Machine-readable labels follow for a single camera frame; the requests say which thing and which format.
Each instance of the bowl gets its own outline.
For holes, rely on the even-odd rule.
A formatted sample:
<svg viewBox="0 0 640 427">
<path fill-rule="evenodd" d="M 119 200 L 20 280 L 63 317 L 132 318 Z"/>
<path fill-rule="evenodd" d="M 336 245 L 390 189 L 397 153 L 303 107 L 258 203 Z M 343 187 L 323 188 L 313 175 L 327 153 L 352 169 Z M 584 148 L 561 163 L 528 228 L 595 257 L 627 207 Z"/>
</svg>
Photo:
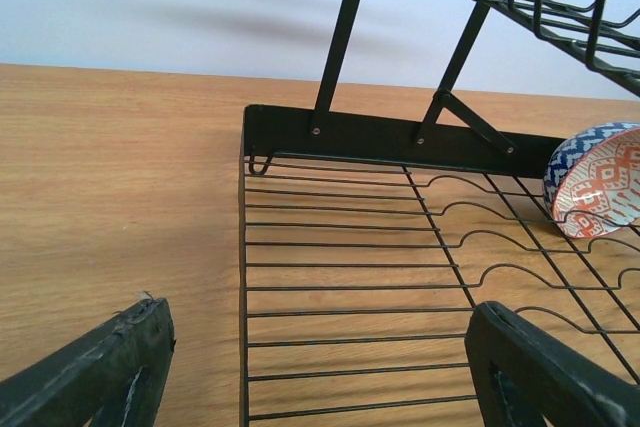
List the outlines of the bowl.
<svg viewBox="0 0 640 427">
<path fill-rule="evenodd" d="M 640 124 L 609 122 L 565 140 L 547 165 L 543 192 L 569 237 L 599 237 L 632 223 L 640 216 Z"/>
</svg>

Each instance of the black metal bracket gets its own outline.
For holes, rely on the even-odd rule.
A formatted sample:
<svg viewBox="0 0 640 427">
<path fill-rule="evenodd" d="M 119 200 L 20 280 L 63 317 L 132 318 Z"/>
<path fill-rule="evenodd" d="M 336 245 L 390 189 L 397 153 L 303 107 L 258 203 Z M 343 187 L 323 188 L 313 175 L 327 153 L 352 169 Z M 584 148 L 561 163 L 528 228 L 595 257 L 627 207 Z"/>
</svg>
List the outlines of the black metal bracket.
<svg viewBox="0 0 640 427">
<path fill-rule="evenodd" d="M 467 124 L 476 134 L 480 135 L 489 144 L 493 145 L 503 154 L 513 155 L 516 153 L 516 144 L 507 139 L 498 130 L 494 129 L 491 124 L 476 114 L 464 102 L 458 99 L 452 92 L 446 89 L 439 89 L 433 96 L 432 106 L 427 111 L 420 129 L 416 143 L 423 145 L 425 136 L 428 135 L 431 126 L 435 125 L 442 113 L 442 109 L 446 108 L 453 115 Z"/>
<path fill-rule="evenodd" d="M 504 155 L 468 127 L 435 124 L 416 149 L 413 134 L 419 122 L 369 115 L 327 112 L 323 135 L 309 136 L 313 111 L 294 107 L 250 105 L 244 113 L 244 152 L 269 158 L 313 155 L 361 163 L 402 163 L 449 170 L 542 178 L 563 139 L 497 132 L 518 151 Z"/>
<path fill-rule="evenodd" d="M 0 425 L 151 427 L 175 346 L 166 299 L 146 299 L 0 382 Z"/>
<path fill-rule="evenodd" d="M 640 425 L 636 387 L 498 302 L 476 307 L 465 348 L 486 426 Z"/>
</svg>

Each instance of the metal bar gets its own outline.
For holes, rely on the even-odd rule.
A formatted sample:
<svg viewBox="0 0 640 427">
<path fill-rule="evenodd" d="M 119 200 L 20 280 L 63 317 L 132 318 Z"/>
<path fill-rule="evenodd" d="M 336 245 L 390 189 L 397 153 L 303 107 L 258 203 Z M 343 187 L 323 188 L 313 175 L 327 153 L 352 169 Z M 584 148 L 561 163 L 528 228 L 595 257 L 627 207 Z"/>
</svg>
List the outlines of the metal bar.
<svg viewBox="0 0 640 427">
<path fill-rule="evenodd" d="M 395 227 L 387 225 L 358 225 L 358 224 L 312 224 L 305 222 L 247 222 L 247 227 L 294 227 L 309 229 L 347 229 L 347 230 L 388 230 L 402 232 L 434 232 L 429 227 Z"/>
<path fill-rule="evenodd" d="M 381 367 L 377 369 L 331 370 L 326 372 L 303 372 L 297 374 L 256 375 L 249 377 L 251 382 L 272 380 L 313 379 L 318 377 L 342 377 L 345 375 L 390 374 L 396 372 L 422 372 L 427 370 L 460 369 L 469 367 L 468 363 L 409 365 L 404 367 Z"/>
<path fill-rule="evenodd" d="M 273 175 L 273 174 L 266 174 L 260 177 L 261 179 L 279 179 L 279 180 L 300 180 L 300 181 L 305 181 L 305 182 L 330 182 L 330 183 L 342 183 L 342 184 L 357 184 L 357 185 L 375 185 L 375 186 L 380 186 L 380 187 L 406 187 L 407 184 L 403 184 L 402 182 L 379 182 L 379 181 L 371 181 L 371 180 L 352 180 L 352 179 L 336 179 L 336 178 L 327 178 L 327 177 L 299 177 L 299 176 L 292 176 L 292 175 Z M 444 175 L 437 175 L 436 177 L 432 178 L 431 180 L 429 180 L 429 182 L 427 183 L 420 183 L 417 182 L 415 185 L 418 188 L 429 188 L 431 187 L 431 185 L 436 181 L 436 180 L 441 180 L 441 179 L 454 179 L 454 180 L 459 180 L 460 182 L 465 182 L 469 185 L 473 185 L 474 187 L 476 187 L 477 189 L 481 190 L 482 192 L 484 192 L 485 194 L 491 194 L 491 195 L 497 195 L 496 192 L 492 192 L 484 187 L 482 187 L 481 185 L 479 185 L 476 182 L 473 182 L 472 180 L 469 179 L 465 179 L 464 177 L 460 177 L 460 176 L 456 176 L 456 175 L 452 175 L 452 174 L 444 174 Z M 257 192 L 257 190 L 252 190 L 252 189 L 247 189 L 247 191 L 249 192 Z M 526 194 L 523 194 L 522 192 L 504 192 L 507 195 L 515 195 L 515 196 L 522 196 L 522 197 L 526 197 Z"/>
<path fill-rule="evenodd" d="M 464 338 L 464 333 L 452 333 L 452 334 L 430 334 L 430 335 L 401 335 L 401 336 L 392 336 L 392 337 L 357 337 L 353 339 L 249 342 L 248 345 L 250 348 L 302 347 L 307 345 L 371 344 L 376 342 L 413 342 L 418 340 L 447 340 L 447 339 L 463 339 L 463 338 Z"/>
<path fill-rule="evenodd" d="M 402 197 L 397 195 L 366 195 L 366 194 L 337 194 L 330 192 L 305 192 L 295 190 L 275 190 L 275 189 L 246 189 L 246 192 L 259 194 L 276 195 L 299 195 L 309 197 L 331 197 L 341 199 L 369 199 L 369 200 L 413 200 L 413 197 Z"/>
<path fill-rule="evenodd" d="M 238 250 L 240 285 L 238 295 L 239 340 L 240 340 L 240 426 L 249 427 L 249 322 L 247 318 L 247 246 L 244 142 L 240 144 L 238 162 Z"/>
<path fill-rule="evenodd" d="M 574 40 L 573 43 L 583 49 L 586 49 L 588 46 L 588 42 L 585 42 L 584 40 Z M 596 44 L 595 49 L 598 52 L 606 52 L 608 54 L 624 55 L 625 57 L 635 57 L 640 59 L 640 51 L 637 50 L 623 49 L 622 47 L 614 47 L 604 44 Z"/>
<path fill-rule="evenodd" d="M 358 212 L 368 214 L 397 214 L 397 215 L 423 215 L 422 212 L 410 210 L 392 209 L 363 209 L 357 207 L 333 207 L 319 205 L 287 205 L 287 204 L 246 204 L 247 209 L 278 209 L 278 210 L 318 210 L 328 212 Z"/>
<path fill-rule="evenodd" d="M 300 310 L 286 312 L 252 312 L 250 319 L 264 319 L 272 317 L 313 317 L 333 315 L 375 315 L 375 314 L 440 314 L 473 312 L 471 307 L 431 307 L 415 309 L 342 309 L 342 310 Z"/>
<path fill-rule="evenodd" d="M 508 155 L 515 153 L 516 146 L 513 142 L 494 129 L 491 124 L 476 114 L 451 92 L 446 92 L 442 95 L 442 103 L 449 112 L 471 127 L 476 134 L 496 147 L 499 151 Z"/>
<path fill-rule="evenodd" d="M 598 335 L 598 334 L 638 335 L 640 334 L 640 332 L 638 332 L 637 330 L 631 330 L 631 329 L 585 329 L 583 327 L 580 327 L 578 324 L 576 324 L 574 321 L 572 321 L 568 317 L 562 314 L 559 314 L 555 310 L 547 309 L 546 307 L 538 307 L 538 306 L 520 307 L 515 310 L 515 313 L 520 314 L 522 312 L 527 312 L 527 311 L 544 312 L 545 314 L 552 315 L 564 321 L 565 323 L 569 324 L 571 327 L 573 327 L 574 329 L 576 329 L 577 331 L 583 334 L 588 334 L 588 335 Z"/>
<path fill-rule="evenodd" d="M 339 269 L 447 269 L 455 264 L 343 264 L 343 263 L 305 263 L 305 262 L 247 262 L 247 267 L 257 268 L 339 268 Z"/>
<path fill-rule="evenodd" d="M 350 405 L 347 407 L 331 407 L 326 409 L 297 410 L 293 412 L 278 412 L 272 414 L 255 414 L 251 420 L 286 419 L 290 417 L 304 417 L 309 415 L 335 414 L 340 412 L 358 412 L 362 410 L 388 409 L 394 407 L 410 407 L 414 405 L 439 404 L 444 402 L 460 402 L 475 400 L 475 395 L 458 395 L 454 397 L 436 397 L 432 399 L 404 400 L 400 402 L 381 402 L 378 404 Z"/>
<path fill-rule="evenodd" d="M 316 105 L 313 116 L 311 118 L 310 132 L 312 135 L 318 135 L 322 128 L 322 118 L 325 112 L 331 108 L 333 94 L 340 77 L 340 69 L 344 60 L 349 44 L 349 37 L 353 23 L 358 12 L 360 0 L 342 0 L 338 20 L 333 31 L 331 46 L 329 47 L 329 55 L 322 74 L 322 82 L 316 98 Z"/>
<path fill-rule="evenodd" d="M 337 243 L 337 242 L 247 242 L 254 247 L 327 247 L 334 249 L 439 249 L 438 244 L 372 244 L 372 243 Z"/>
<path fill-rule="evenodd" d="M 596 70 L 596 45 L 600 35 L 600 26 L 602 24 L 602 15 L 604 14 L 604 5 L 606 0 L 596 0 L 593 9 L 593 17 L 591 19 L 591 29 L 589 32 L 589 40 L 587 41 L 587 50 L 585 52 L 585 64 L 589 70 Z"/>
<path fill-rule="evenodd" d="M 478 287 L 476 284 L 423 284 L 423 285 L 291 285 L 247 287 L 249 292 L 331 292 L 377 290 L 451 290 Z"/>
</svg>

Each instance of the dish rack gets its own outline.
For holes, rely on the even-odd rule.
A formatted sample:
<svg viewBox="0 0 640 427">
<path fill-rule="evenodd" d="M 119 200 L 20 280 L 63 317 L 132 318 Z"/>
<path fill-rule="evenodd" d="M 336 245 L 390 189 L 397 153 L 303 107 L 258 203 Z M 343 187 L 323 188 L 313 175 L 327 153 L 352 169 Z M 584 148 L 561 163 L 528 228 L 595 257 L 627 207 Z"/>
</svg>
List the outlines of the dish rack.
<svg viewBox="0 0 640 427">
<path fill-rule="evenodd" d="M 421 122 L 330 111 L 360 0 L 342 0 L 313 110 L 245 109 L 241 425 L 637 422 L 639 227 L 564 236 L 540 192 L 563 139 L 498 131 L 453 88 L 494 9 L 640 96 L 640 9 L 473 1 Z M 540 348 L 515 347 L 528 336 Z"/>
</svg>

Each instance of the black metal dish rack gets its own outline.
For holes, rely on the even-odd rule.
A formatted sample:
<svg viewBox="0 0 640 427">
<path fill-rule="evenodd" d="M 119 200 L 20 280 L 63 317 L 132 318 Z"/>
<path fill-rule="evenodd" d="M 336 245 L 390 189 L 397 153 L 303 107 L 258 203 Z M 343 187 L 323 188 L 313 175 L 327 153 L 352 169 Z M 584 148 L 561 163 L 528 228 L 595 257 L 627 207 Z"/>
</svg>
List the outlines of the black metal dish rack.
<svg viewBox="0 0 640 427">
<path fill-rule="evenodd" d="M 563 139 L 500 132 L 452 92 L 483 22 L 493 8 L 532 31 L 536 37 L 584 63 L 590 70 L 640 96 L 640 39 L 628 33 L 629 27 L 640 16 L 640 9 L 616 20 L 605 15 L 606 0 L 593 0 L 586 6 L 575 5 L 568 0 L 473 0 L 476 2 L 473 12 L 424 119 L 411 122 L 329 110 L 359 1 L 342 0 L 313 110 L 270 105 L 250 105 L 245 110 L 239 179 L 241 425 L 263 425 L 264 422 L 264 425 L 271 425 L 269 421 L 275 421 L 273 425 L 281 425 L 277 419 L 292 418 L 290 425 L 299 425 L 295 419 L 378 409 L 400 409 L 397 411 L 398 423 L 393 425 L 404 425 L 402 408 L 476 401 L 486 425 L 546 425 L 544 418 L 554 425 L 640 425 L 640 412 L 637 410 L 640 397 L 636 388 L 640 384 L 640 366 L 633 365 L 634 362 L 625 355 L 628 350 L 621 348 L 618 340 L 621 336 L 633 338 L 640 333 L 640 322 L 634 314 L 636 306 L 631 306 L 629 292 L 625 293 L 627 278 L 637 275 L 636 271 L 640 269 L 633 265 L 620 268 L 616 281 L 611 282 L 603 277 L 601 266 L 595 264 L 592 256 L 596 249 L 626 249 L 627 253 L 636 255 L 640 252 L 640 230 L 635 225 L 627 226 L 621 229 L 619 236 L 595 239 L 586 244 L 559 237 L 563 242 L 561 248 L 547 247 L 542 240 L 541 229 L 552 225 L 553 221 L 543 207 L 541 196 L 530 187 L 527 179 L 542 177 L 548 159 Z M 443 109 L 449 110 L 467 127 L 437 123 Z M 435 172 L 429 175 L 429 170 L 424 169 L 434 169 Z M 504 179 L 508 179 L 512 187 L 503 187 Z M 430 192 L 441 182 L 464 183 L 475 194 L 473 198 L 450 199 L 446 205 L 434 208 L 430 204 L 429 199 L 433 198 Z M 379 203 L 384 208 L 372 208 L 370 204 L 363 207 L 363 202 Z M 526 211 L 522 210 L 521 202 L 528 202 Z M 393 207 L 400 203 L 409 203 L 412 207 Z M 477 229 L 464 229 L 462 226 L 458 240 L 450 242 L 445 239 L 446 227 L 442 222 L 448 212 L 460 206 L 486 211 L 487 226 Z M 281 216 L 278 217 L 282 213 L 293 214 L 295 220 L 282 220 Z M 323 217 L 326 213 L 361 218 L 357 222 L 327 222 Z M 362 220 L 367 218 L 377 221 Z M 407 223 L 403 219 L 419 219 L 422 224 Z M 503 227 L 513 225 L 522 229 L 525 241 L 503 232 Z M 295 241 L 286 238 L 292 229 L 297 232 Z M 368 238 L 371 240 L 366 243 L 335 240 L 342 233 L 354 231 L 370 233 Z M 394 241 L 378 242 L 377 235 L 381 232 L 393 235 Z M 403 240 L 404 236 L 416 233 L 428 233 L 433 241 L 412 243 Z M 333 240 L 324 240 L 323 236 Z M 471 270 L 458 261 L 458 256 L 465 244 L 477 237 L 509 245 L 518 255 L 525 253 L 531 259 L 536 256 L 544 263 L 546 273 L 528 268 L 522 265 L 522 261 L 514 262 L 507 258 L 498 264 L 482 266 L 480 275 L 470 281 Z M 301 260 L 308 249 L 334 252 L 351 249 L 367 251 L 371 255 L 362 254 L 357 260 L 349 258 L 341 262 Z M 377 260 L 379 253 L 392 249 L 415 249 L 420 252 L 421 260 L 404 263 Z M 264 252 L 269 253 L 268 261 L 261 258 Z M 571 262 L 585 269 L 584 282 L 568 275 Z M 274 274 L 270 283 L 252 281 L 255 272 L 278 269 L 301 272 L 303 280 L 299 285 L 287 281 L 278 283 L 279 276 Z M 381 282 L 379 285 L 353 285 L 334 282 L 310 285 L 309 280 L 314 282 L 314 269 L 421 271 L 424 278 L 417 284 Z M 431 278 L 431 272 L 437 269 L 446 270 L 455 281 L 439 282 L 437 275 Z M 519 306 L 516 313 L 542 313 L 565 322 L 578 335 L 600 337 L 619 362 L 628 383 L 567 349 L 501 305 L 478 300 L 479 289 L 491 276 L 498 275 L 495 273 L 497 270 L 524 272 L 537 279 L 542 289 L 569 295 L 584 315 L 586 327 L 553 308 L 541 305 Z M 344 296 L 363 292 L 435 295 L 452 289 L 461 293 L 463 305 L 388 307 L 382 305 L 384 302 L 381 300 L 379 306 L 358 308 L 353 306 L 353 302 L 349 306 L 348 298 L 343 297 L 347 307 L 329 303 L 323 310 L 309 310 L 304 308 L 304 302 L 296 304 L 297 297 L 292 297 L 296 293 L 312 295 L 327 292 L 340 292 Z M 589 293 L 594 292 L 606 296 L 615 305 L 627 322 L 626 327 L 603 325 L 599 313 L 585 300 Z M 270 296 L 271 300 L 266 305 L 276 307 L 256 308 L 252 303 L 252 296 L 256 295 Z M 448 330 L 430 332 L 426 326 L 417 335 L 393 336 L 331 337 L 319 332 L 316 338 L 303 339 L 286 333 L 288 327 L 295 325 L 291 319 L 304 321 L 326 317 L 341 323 L 347 322 L 347 318 L 384 318 L 385 315 L 428 315 L 430 318 L 460 315 L 469 328 L 465 332 L 452 325 Z M 252 326 L 258 321 L 276 323 L 271 325 L 280 322 L 281 328 L 275 330 L 281 333 L 282 338 L 256 340 L 260 338 L 259 332 L 253 332 Z M 429 344 L 447 339 L 459 339 L 460 342 L 466 339 L 467 358 L 464 361 L 308 372 L 291 371 L 283 362 L 280 366 L 272 366 L 275 373 L 254 372 L 254 353 L 268 349 L 313 349 L 314 346 L 391 342 Z M 312 358 L 314 354 L 309 351 L 308 355 Z M 282 382 L 388 373 L 423 372 L 430 375 L 428 371 L 445 369 L 470 370 L 475 393 L 469 384 L 468 391 L 460 395 L 334 403 L 331 406 L 275 412 L 264 405 L 252 403 L 252 388 L 258 384 L 271 383 L 274 389 L 282 389 Z M 528 379 L 532 372 L 536 374 Z M 479 421 L 479 413 L 475 412 L 475 415 Z M 349 423 L 344 420 L 338 425 Z"/>
</svg>

